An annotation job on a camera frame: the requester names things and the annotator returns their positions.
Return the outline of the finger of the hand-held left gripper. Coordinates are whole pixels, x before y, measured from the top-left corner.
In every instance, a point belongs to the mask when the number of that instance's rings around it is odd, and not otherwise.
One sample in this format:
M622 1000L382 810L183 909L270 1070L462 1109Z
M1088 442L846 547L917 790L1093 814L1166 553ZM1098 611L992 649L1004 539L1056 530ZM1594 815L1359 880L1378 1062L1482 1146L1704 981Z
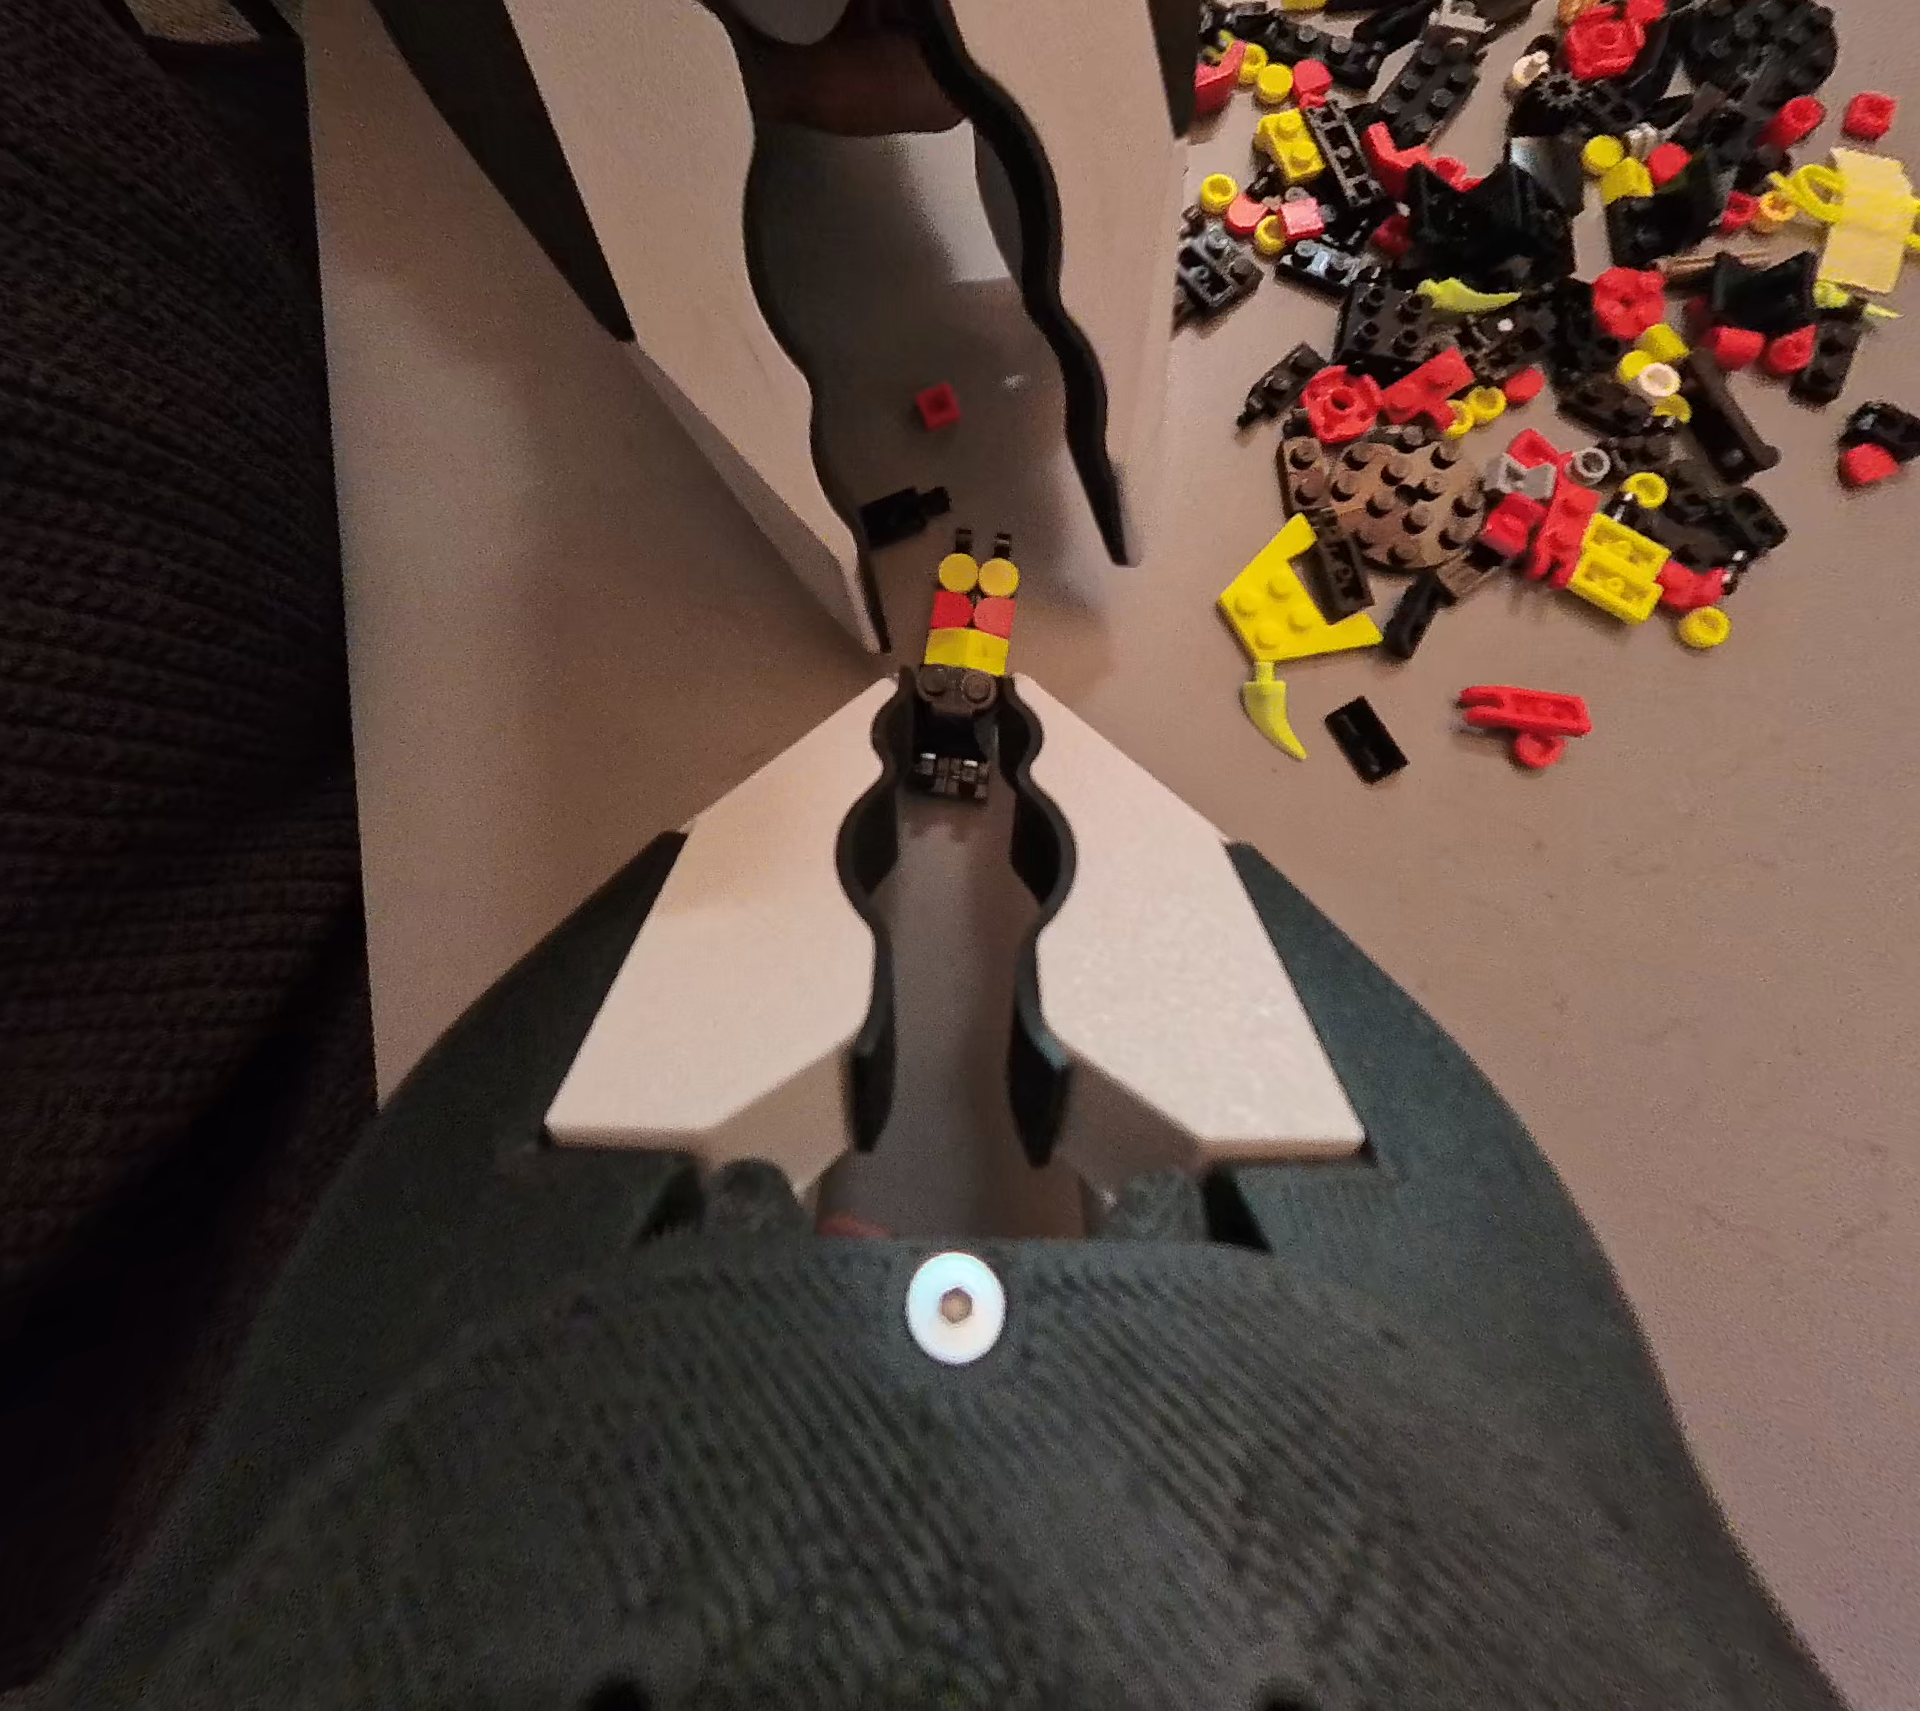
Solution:
M852 524L814 455L814 394L748 239L756 132L700 0L500 0L632 329L710 470L852 641L889 649Z
M1201 2L917 0L1022 311L1064 381L1074 472L1124 567L1142 562L1165 474Z

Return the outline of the pile of lego pieces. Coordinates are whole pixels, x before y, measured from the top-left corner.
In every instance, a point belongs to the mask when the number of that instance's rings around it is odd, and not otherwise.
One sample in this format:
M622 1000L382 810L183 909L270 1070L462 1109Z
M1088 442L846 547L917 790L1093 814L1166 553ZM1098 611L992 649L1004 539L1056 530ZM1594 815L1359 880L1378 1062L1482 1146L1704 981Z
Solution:
M1829 88L1819 0L1203 0L1195 116L1242 167L1179 223L1173 326L1263 282L1331 303L1236 433L1284 530L1217 612L1241 708L1308 759L1284 670L1513 582L1707 653L1789 541L1740 393L1831 411L1916 267L1901 101Z

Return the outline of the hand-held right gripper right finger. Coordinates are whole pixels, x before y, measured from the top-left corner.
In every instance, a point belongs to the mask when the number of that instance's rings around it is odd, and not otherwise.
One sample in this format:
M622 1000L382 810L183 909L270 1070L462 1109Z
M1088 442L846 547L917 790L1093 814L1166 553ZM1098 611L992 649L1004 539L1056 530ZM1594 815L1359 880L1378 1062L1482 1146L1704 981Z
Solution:
M1016 954L1008 1097L1031 1166L1339 1161L1365 1130L1228 837L1016 674L1004 693Z

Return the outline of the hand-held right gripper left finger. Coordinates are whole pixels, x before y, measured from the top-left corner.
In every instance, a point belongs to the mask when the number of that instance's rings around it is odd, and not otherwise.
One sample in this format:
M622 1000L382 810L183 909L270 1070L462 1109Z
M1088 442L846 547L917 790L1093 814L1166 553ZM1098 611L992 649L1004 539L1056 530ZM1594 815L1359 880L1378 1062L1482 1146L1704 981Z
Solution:
M547 1111L558 1145L701 1168L829 1170L897 1093L894 948L907 731L876 680L701 812Z

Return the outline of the black yellow red lego assembly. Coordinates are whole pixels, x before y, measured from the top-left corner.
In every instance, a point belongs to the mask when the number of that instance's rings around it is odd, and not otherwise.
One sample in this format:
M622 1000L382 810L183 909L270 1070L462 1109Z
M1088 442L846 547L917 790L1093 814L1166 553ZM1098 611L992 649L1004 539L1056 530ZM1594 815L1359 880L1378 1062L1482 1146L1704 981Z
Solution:
M989 802L1019 595L1016 537L1001 530L987 547L978 547L973 530L956 530L937 565L925 647L907 684L905 781L928 796Z

